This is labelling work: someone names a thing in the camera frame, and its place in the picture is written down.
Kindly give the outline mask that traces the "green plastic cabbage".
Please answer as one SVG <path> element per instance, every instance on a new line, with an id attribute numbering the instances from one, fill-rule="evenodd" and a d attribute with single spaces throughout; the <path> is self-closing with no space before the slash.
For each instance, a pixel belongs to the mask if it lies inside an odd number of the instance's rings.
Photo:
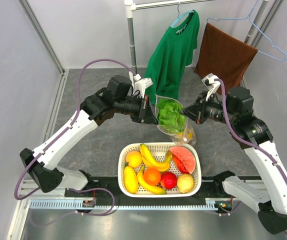
<path id="1" fill-rule="evenodd" d="M 159 126 L 167 133 L 178 134 L 185 129 L 186 117 L 180 114 L 183 106 L 177 100 L 161 97 L 156 107 Z"/>

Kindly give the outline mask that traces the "clear dotted zip bag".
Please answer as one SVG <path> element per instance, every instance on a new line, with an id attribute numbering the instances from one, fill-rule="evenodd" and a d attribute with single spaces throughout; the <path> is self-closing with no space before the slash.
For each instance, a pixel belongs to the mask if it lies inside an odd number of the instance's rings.
<path id="1" fill-rule="evenodd" d="M 155 114 L 158 129 L 168 135 L 176 145 L 195 145 L 196 135 L 188 118 L 180 112 L 182 104 L 170 97 L 155 95 Z"/>

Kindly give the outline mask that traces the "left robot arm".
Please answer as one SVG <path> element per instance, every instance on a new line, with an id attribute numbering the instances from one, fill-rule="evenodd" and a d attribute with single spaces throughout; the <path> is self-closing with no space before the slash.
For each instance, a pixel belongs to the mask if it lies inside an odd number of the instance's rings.
<path id="1" fill-rule="evenodd" d="M 115 114 L 130 116 L 139 124 L 158 124 L 150 107 L 146 88 L 150 78 L 135 75 L 135 82 L 124 76 L 112 77 L 107 87 L 84 99 L 80 109 L 46 142 L 33 150 L 25 148 L 19 154 L 30 177 L 44 193 L 56 188 L 75 189 L 87 197 L 93 192 L 90 176 L 83 170 L 73 171 L 59 167 L 66 153 L 88 133 L 94 131 Z"/>

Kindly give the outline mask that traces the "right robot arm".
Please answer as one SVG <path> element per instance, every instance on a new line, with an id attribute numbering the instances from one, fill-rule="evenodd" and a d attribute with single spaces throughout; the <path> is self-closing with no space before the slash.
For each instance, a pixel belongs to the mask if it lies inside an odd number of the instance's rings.
<path id="1" fill-rule="evenodd" d="M 262 226 L 272 235 L 287 231 L 287 172 L 277 153 L 266 123 L 254 115 L 254 98 L 244 87 L 232 87 L 222 100 L 216 94 L 199 94 L 196 101 L 183 108 L 182 115 L 202 124 L 211 119 L 233 129 L 232 138 L 255 165 L 267 193 L 260 193 L 233 172 L 217 174 L 212 184 L 218 197 L 232 195 L 251 208 Z"/>

